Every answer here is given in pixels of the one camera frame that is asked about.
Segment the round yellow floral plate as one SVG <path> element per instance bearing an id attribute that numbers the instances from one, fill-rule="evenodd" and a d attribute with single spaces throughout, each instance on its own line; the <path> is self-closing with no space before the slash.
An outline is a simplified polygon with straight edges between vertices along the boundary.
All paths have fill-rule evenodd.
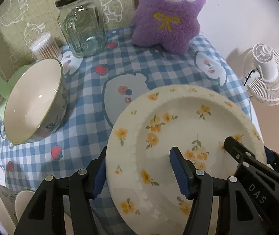
<path id="1" fill-rule="evenodd" d="M 192 202 L 180 192 L 170 164 L 176 146 L 197 169 L 225 179 L 237 161 L 224 149 L 232 136 L 266 162 L 250 118 L 226 97 L 203 87 L 168 85 L 106 107 L 113 125 L 106 153 L 111 198 L 136 234 L 182 234 Z"/>

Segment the ceramic bowl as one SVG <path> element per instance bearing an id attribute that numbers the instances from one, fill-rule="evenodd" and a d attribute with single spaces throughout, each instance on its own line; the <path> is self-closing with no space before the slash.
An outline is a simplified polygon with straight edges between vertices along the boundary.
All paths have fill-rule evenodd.
<path id="1" fill-rule="evenodd" d="M 5 136 L 13 145 L 40 141 L 61 125 L 68 93 L 59 60 L 33 64 L 15 84 L 4 111 Z"/>
<path id="2" fill-rule="evenodd" d="M 25 211 L 28 203 L 30 202 L 31 198 L 33 197 L 35 191 L 33 190 L 22 190 L 20 191 L 16 198 L 15 198 L 15 214 L 17 217 L 17 220 L 19 221 L 22 217 L 23 212 Z M 64 221 L 65 221 L 65 229 L 67 235 L 73 235 L 73 227 L 72 227 L 72 219 L 64 213 Z"/>
<path id="3" fill-rule="evenodd" d="M 8 234 L 14 234 L 18 220 L 15 213 L 16 194 L 0 185 L 0 223 Z"/>

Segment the white standing fan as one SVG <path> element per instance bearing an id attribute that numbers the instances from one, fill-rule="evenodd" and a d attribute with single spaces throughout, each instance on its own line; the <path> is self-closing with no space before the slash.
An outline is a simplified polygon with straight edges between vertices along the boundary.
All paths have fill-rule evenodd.
<path id="1" fill-rule="evenodd" d="M 257 43 L 244 58 L 244 87 L 257 101 L 279 105 L 279 51 Z"/>

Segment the blue checkered tablecloth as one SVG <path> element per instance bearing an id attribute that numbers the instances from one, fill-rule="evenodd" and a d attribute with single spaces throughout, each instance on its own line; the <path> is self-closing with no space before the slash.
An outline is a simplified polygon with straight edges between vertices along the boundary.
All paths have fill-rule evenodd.
<path id="1" fill-rule="evenodd" d="M 61 125 L 41 141 L 11 145 L 0 119 L 0 184 L 17 193 L 36 190 L 46 176 L 68 177 L 107 148 L 113 124 L 106 105 L 127 104 L 139 93 L 168 85 L 191 85 L 214 91 L 232 101 L 260 128 L 247 92 L 210 41 L 199 35 L 188 52 L 173 55 L 160 46 L 136 47 L 132 27 L 107 33 L 108 46 L 93 57 L 75 58 L 62 48 L 68 107 Z M 136 234 L 123 220 L 105 183 L 91 203 L 105 234 Z"/>

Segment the purple plush bunny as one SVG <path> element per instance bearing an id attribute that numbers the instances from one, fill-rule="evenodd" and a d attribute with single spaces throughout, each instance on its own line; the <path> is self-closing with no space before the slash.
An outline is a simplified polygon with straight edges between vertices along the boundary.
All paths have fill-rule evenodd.
<path id="1" fill-rule="evenodd" d="M 199 12 L 206 0 L 138 0 L 132 42 L 139 47 L 161 45 L 181 55 L 200 32 Z"/>

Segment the glass jar with black lid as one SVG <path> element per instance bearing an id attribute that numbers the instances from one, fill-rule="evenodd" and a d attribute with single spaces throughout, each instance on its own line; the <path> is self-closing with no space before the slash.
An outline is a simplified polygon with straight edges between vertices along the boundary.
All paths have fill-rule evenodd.
<path id="1" fill-rule="evenodd" d="M 104 14 L 99 0 L 57 0 L 58 24 L 77 58 L 102 52 L 107 43 Z"/>

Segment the green cartoon board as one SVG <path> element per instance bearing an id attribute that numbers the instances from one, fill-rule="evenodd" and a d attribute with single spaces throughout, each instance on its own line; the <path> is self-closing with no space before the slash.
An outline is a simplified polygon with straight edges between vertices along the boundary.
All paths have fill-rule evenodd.
<path id="1" fill-rule="evenodd" d="M 0 6 L 0 70 L 9 79 L 17 69 L 34 61 L 30 45 L 50 32 L 65 45 L 57 18 L 56 0 L 4 0 Z M 100 0 L 107 29 L 131 25 L 136 0 Z"/>

